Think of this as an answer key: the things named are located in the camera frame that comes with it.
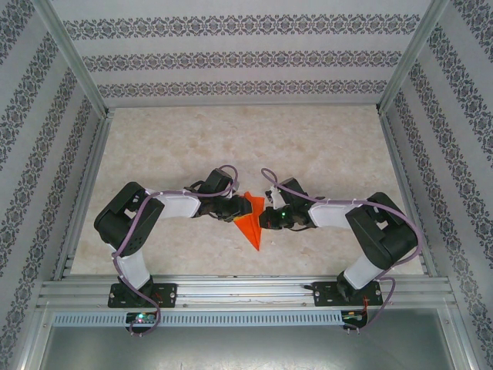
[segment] patterned wallpaper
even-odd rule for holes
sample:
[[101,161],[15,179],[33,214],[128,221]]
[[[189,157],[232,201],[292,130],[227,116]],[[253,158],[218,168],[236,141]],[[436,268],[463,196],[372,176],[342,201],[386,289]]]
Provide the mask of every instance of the patterned wallpaper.
[[485,0],[450,2],[387,112],[480,368],[493,368],[492,16]]
[[377,103],[429,3],[53,1],[110,107]]
[[0,1],[0,369],[52,277],[99,120],[29,0]]

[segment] marble floor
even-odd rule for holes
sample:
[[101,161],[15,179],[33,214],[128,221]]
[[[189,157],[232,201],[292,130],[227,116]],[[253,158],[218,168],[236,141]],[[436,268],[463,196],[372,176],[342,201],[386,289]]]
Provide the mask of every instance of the marble floor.
[[[263,196],[268,167],[296,177],[309,195],[387,193],[403,208],[374,106],[208,106],[117,109],[72,274],[114,274],[92,224],[129,181],[181,189],[222,164],[240,172],[239,192]],[[351,230],[263,230],[260,252],[234,224],[210,217],[159,220],[144,246],[151,274],[339,274],[362,253]],[[418,259],[395,274],[422,274]]]

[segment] perforated metal strip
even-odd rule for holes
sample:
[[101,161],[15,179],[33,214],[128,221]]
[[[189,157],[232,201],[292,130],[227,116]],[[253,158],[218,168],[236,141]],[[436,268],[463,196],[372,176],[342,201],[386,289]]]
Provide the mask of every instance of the perforated metal strip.
[[[126,313],[65,312],[55,316],[55,327],[121,327]],[[340,311],[163,312],[161,327],[342,325]]]

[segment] orange object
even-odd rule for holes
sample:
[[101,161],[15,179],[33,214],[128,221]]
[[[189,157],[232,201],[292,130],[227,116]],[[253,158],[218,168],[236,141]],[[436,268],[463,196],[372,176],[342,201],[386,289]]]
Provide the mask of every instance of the orange object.
[[263,197],[252,197],[249,192],[244,195],[252,203],[252,213],[235,219],[234,223],[240,231],[250,241],[250,243],[260,251],[260,235],[262,229],[259,225],[259,216],[263,212]]

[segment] metal plate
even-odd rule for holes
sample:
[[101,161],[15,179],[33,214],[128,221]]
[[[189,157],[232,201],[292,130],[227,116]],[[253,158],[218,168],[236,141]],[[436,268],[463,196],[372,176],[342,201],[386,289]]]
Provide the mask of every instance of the metal plate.
[[[174,308],[176,303],[176,284],[154,283],[151,299],[159,304],[161,308]],[[138,305],[120,283],[112,284],[108,298],[109,308],[152,308],[153,306],[145,301],[144,304]]]
[[316,307],[337,307],[337,306],[364,306],[364,297],[368,298],[369,306],[381,306],[384,301],[380,284],[372,281],[365,288],[361,289],[357,296],[350,302],[345,301],[337,291],[336,281],[315,281],[311,287],[314,290],[314,300]]

